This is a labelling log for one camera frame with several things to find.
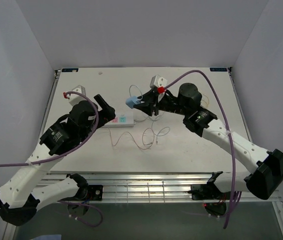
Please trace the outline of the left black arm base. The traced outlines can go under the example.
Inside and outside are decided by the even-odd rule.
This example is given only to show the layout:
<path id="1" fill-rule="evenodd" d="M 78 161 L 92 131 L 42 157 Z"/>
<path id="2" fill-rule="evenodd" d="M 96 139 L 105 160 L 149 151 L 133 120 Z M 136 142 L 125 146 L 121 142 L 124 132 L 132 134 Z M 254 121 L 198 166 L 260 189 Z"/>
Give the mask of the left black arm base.
<path id="1" fill-rule="evenodd" d="M 87 180 L 79 175 L 67 174 L 67 178 L 73 179 L 79 189 L 74 196 L 64 198 L 65 201 L 101 201 L 103 198 L 103 185 L 89 185 Z"/>

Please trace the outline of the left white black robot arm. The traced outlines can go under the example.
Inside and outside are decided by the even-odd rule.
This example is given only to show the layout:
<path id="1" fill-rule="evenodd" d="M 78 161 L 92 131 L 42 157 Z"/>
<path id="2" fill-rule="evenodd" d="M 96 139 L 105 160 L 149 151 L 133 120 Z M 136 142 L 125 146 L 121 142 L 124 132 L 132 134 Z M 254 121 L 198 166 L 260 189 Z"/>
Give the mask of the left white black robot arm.
<path id="1" fill-rule="evenodd" d="M 42 178 L 65 156 L 82 147 L 94 134 L 116 117 L 116 112 L 100 94 L 92 102 L 82 93 L 64 94 L 72 106 L 40 137 L 33 153 L 19 170 L 0 187 L 0 217 L 14 226 L 29 222 L 42 208 L 58 201 L 86 201 L 92 196 L 81 175 L 67 174 L 57 183 L 37 188 Z"/>

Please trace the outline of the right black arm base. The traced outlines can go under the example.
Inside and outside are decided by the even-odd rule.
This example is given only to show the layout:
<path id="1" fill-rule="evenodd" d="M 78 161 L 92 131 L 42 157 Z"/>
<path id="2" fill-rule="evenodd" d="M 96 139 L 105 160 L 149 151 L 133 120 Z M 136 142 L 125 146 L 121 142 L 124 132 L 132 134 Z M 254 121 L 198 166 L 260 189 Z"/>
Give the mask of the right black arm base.
<path id="1" fill-rule="evenodd" d="M 229 200 L 232 189 L 231 172 L 213 172 L 206 183 L 192 184 L 187 191 L 192 200 Z"/>

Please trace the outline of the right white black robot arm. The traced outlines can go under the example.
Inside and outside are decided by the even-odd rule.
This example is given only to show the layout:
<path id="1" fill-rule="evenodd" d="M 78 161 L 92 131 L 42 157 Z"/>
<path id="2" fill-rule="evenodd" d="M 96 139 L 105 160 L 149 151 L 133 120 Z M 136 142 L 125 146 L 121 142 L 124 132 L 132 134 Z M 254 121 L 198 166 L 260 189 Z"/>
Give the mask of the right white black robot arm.
<path id="1" fill-rule="evenodd" d="M 197 198 L 218 199 L 234 191 L 269 199 L 283 181 L 283 152 L 259 147 L 228 130 L 225 122 L 201 105 L 201 100 L 202 94 L 193 83 L 183 83 L 177 96 L 163 87 L 152 88 L 135 97 L 129 106 L 150 117 L 160 111 L 182 115 L 182 122 L 190 132 L 217 145 L 245 167 L 244 172 L 212 173 L 207 183 L 192 191 Z"/>

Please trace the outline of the blue charger plug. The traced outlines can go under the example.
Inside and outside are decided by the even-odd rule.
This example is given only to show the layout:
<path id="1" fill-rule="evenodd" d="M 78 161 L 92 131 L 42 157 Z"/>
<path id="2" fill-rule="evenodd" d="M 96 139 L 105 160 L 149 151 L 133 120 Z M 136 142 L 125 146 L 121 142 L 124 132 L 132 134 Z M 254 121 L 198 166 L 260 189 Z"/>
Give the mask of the blue charger plug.
<path id="1" fill-rule="evenodd" d="M 135 105 L 141 104 L 141 100 L 137 96 L 131 96 L 126 99 L 125 104 L 130 108 L 134 109 Z"/>

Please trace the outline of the white colourful power strip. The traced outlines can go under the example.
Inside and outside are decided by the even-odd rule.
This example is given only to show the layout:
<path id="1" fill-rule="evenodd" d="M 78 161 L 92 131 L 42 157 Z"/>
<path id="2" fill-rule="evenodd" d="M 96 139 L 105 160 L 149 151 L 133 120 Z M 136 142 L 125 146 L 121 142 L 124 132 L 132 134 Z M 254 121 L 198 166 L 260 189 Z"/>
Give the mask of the white colourful power strip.
<path id="1" fill-rule="evenodd" d="M 106 123 L 103 128 L 132 128 L 135 125 L 132 111 L 117 112 L 115 118 Z"/>

